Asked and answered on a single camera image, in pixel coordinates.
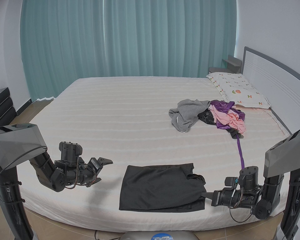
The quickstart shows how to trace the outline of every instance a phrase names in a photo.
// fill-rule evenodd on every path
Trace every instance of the pink garment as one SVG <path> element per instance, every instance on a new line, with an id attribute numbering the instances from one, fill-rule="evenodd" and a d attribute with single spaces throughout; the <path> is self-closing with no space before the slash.
<path id="1" fill-rule="evenodd" d="M 239 118 L 239 115 L 236 112 L 232 110 L 229 110 L 227 114 L 219 112 L 214 105 L 210 105 L 208 110 L 210 110 L 214 116 L 214 123 L 216 123 L 218 119 L 221 124 L 237 129 L 239 133 L 245 132 L 245 123 Z"/>

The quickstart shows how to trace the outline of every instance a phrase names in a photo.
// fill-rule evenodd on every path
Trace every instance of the white wall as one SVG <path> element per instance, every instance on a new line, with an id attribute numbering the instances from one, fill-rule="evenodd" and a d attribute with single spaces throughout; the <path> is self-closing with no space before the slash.
<path id="1" fill-rule="evenodd" d="M 300 0 L 237 0 L 237 8 L 235 56 L 247 46 L 300 73 Z"/>
<path id="2" fill-rule="evenodd" d="M 8 87 L 16 111 L 30 99 L 20 45 L 22 0 L 0 0 L 0 89 Z"/>

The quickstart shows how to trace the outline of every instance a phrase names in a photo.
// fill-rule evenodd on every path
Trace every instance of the pillow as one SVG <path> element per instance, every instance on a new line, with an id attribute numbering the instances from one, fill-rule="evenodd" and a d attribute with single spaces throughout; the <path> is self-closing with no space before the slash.
<path id="1" fill-rule="evenodd" d="M 236 105 L 268 109 L 267 98 L 256 90 L 240 73 L 216 72 L 207 75 L 226 102 Z"/>

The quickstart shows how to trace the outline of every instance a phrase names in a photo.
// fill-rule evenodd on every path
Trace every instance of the gray headboard frame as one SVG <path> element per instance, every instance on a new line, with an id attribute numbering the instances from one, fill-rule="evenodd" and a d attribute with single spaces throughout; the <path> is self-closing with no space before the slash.
<path id="1" fill-rule="evenodd" d="M 291 69 L 290 67 L 288 67 L 287 65 L 285 65 L 285 64 L 283 64 L 283 63 L 277 61 L 276 59 L 271 58 L 271 57 L 269 57 L 269 56 L 267 56 L 267 55 L 265 55 L 265 54 L 263 54 L 263 53 L 261 53 L 261 52 L 258 52 L 258 51 L 254 50 L 254 49 L 252 49 L 252 48 L 249 48 L 249 47 L 245 47 L 245 48 L 244 48 L 244 56 L 243 56 L 243 62 L 242 62 L 241 73 L 243 73 L 243 71 L 244 71 L 245 57 L 246 57 L 246 52 L 247 52 L 247 51 L 248 51 L 248 52 L 251 52 L 251 53 L 253 53 L 253 54 L 255 54 L 255 55 L 258 55 L 258 56 L 260 56 L 260 57 L 262 57 L 262 58 L 268 60 L 269 62 L 271 62 L 271 63 L 273 63 L 273 64 L 279 66 L 280 68 L 282 68 L 283 70 L 287 71 L 288 73 L 290 73 L 291 75 L 293 75 L 294 77 L 296 77 L 297 79 L 300 80 L 300 74 L 297 73 L 295 70 L 293 70 L 293 69 Z M 272 108 L 270 108 L 270 109 L 271 109 L 272 113 L 276 116 L 276 118 L 279 120 L 279 122 L 280 122 L 280 123 L 288 130 L 288 132 L 289 132 L 290 134 L 292 134 L 292 132 L 288 129 L 288 127 L 285 125 L 285 123 L 279 118 L 279 116 L 272 110 Z"/>

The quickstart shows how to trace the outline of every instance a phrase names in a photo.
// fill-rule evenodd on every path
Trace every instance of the curtain fold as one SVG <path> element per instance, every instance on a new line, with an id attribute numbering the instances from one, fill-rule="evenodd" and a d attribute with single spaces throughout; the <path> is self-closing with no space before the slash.
<path id="1" fill-rule="evenodd" d="M 78 78 L 205 77 L 234 54 L 236 0 L 23 0 L 32 100 Z"/>

